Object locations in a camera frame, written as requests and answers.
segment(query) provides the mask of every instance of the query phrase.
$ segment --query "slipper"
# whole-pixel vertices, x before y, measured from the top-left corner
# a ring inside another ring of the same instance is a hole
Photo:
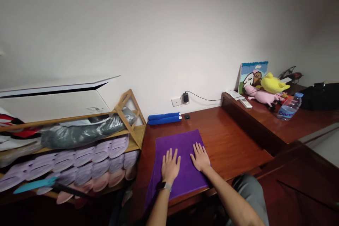
[[[122,154],[119,157],[112,159],[109,165],[109,172],[115,173],[121,169],[124,166],[124,158],[125,154]]]
[[[93,158],[93,153],[94,153],[95,147],[90,147],[86,149],[81,149],[76,151],[75,153],[75,161],[74,161],[74,167],[79,167]]]
[[[0,192],[6,191],[24,181],[33,162],[34,161],[27,161],[13,165],[0,179]]]
[[[106,159],[102,162],[94,163],[93,171],[92,171],[92,178],[97,179],[101,177],[102,175],[104,175],[109,169],[110,162],[111,161],[109,159]]]
[[[122,168],[115,173],[110,173],[109,174],[109,180],[108,180],[108,187],[111,188],[111,187],[114,187],[117,184],[119,184],[121,182],[121,180],[124,179],[125,174],[126,174],[126,171]]]
[[[51,174],[49,174],[45,179],[48,179],[48,178],[53,178],[53,177],[59,177],[61,175],[60,172],[53,172]],[[52,187],[40,187],[38,189],[38,191],[36,192],[37,195],[43,195],[45,193],[48,193],[49,191],[52,191]]]
[[[92,190],[93,185],[94,185],[94,181],[93,181],[93,179],[90,179],[88,182],[84,183],[83,185],[78,186],[77,190],[87,194],[90,190]]]
[[[75,186],[83,185],[92,178],[93,163],[86,164],[78,168],[77,175],[74,180]]]
[[[110,173],[106,172],[101,177],[94,179],[93,191],[94,192],[102,191],[108,185],[109,176],[110,176]]]
[[[74,182],[77,175],[78,168],[71,168],[66,171],[62,171],[61,175],[58,178],[58,183],[68,186]]]
[[[126,169],[126,180],[130,181],[137,175],[137,164],[134,164],[131,168]]]
[[[51,153],[51,154],[46,154],[46,155],[40,155],[37,158],[35,158],[35,162],[38,161],[53,161],[56,159],[59,153]]]
[[[30,172],[26,176],[26,180],[30,181],[41,177],[53,169],[54,161],[52,159],[45,160],[34,160],[33,165],[30,167]]]
[[[93,190],[90,190],[88,195],[89,196],[92,196],[92,197],[95,197],[97,193],[95,193]],[[79,198],[79,199],[76,199],[75,200],[75,203],[74,203],[74,208],[75,209],[80,209],[82,207],[84,207],[86,204],[87,204],[88,200],[86,200],[85,198]]]
[[[74,186],[74,184],[70,184],[68,187],[75,189],[75,190],[78,189],[78,187]],[[68,192],[61,191],[58,194],[58,197],[56,199],[56,201],[57,201],[56,203],[58,205],[63,204],[65,202],[67,202],[68,200],[70,200],[73,196],[74,196],[73,194],[69,194]]]
[[[112,146],[111,146],[111,150],[109,153],[109,157],[113,159],[123,154],[128,147],[128,142],[129,142],[129,134],[121,135],[119,138],[114,139],[112,141]]]
[[[112,140],[105,141],[96,145],[92,162],[101,162],[109,156]]]
[[[126,153],[125,160],[124,160],[124,169],[127,170],[131,168],[137,162],[138,155],[139,155],[139,150]]]
[[[55,159],[53,171],[60,172],[71,167],[74,164],[75,153],[74,150],[60,152]]]

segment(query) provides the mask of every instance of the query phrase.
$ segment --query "figurine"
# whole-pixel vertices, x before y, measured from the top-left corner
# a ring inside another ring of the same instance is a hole
[[[269,72],[265,77],[261,79],[261,86],[256,87],[263,87],[265,91],[276,94],[290,88],[290,85],[286,85],[286,83],[280,82],[280,79],[273,77],[273,74]]]
[[[276,102],[274,101],[282,100],[282,97],[279,94],[272,94],[267,91],[260,90],[257,87],[248,85],[248,86],[245,86],[244,88],[246,90],[246,93],[248,95],[251,95],[251,96],[248,96],[247,99],[249,100],[257,99],[258,102],[268,104],[270,107],[272,107],[271,103],[276,104]]]

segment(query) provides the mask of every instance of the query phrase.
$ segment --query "blue bottle cap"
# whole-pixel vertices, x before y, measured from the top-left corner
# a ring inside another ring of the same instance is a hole
[[[302,93],[295,93],[294,96],[301,98],[301,97],[304,96],[304,94],[302,94]]]

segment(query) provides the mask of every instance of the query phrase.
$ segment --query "hand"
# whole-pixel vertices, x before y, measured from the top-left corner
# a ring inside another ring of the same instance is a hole
[[[211,167],[211,162],[209,161],[206,149],[201,147],[198,143],[193,144],[193,150],[195,154],[195,158],[192,154],[190,154],[191,159],[193,161],[194,167],[204,173],[206,169]]]
[[[169,151],[167,151],[166,156],[163,156],[162,158],[162,167],[161,167],[162,181],[167,182],[170,185],[173,185],[174,179],[178,176],[180,169],[181,156],[178,157],[178,162],[176,162],[177,153],[178,150],[176,149],[172,158],[172,148],[171,148]]]

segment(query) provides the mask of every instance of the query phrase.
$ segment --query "plastic bottle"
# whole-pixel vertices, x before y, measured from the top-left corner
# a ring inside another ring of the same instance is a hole
[[[277,118],[289,121],[299,109],[301,105],[301,97],[303,96],[304,95],[302,93],[295,93],[293,97],[288,98],[279,109],[276,115]]]

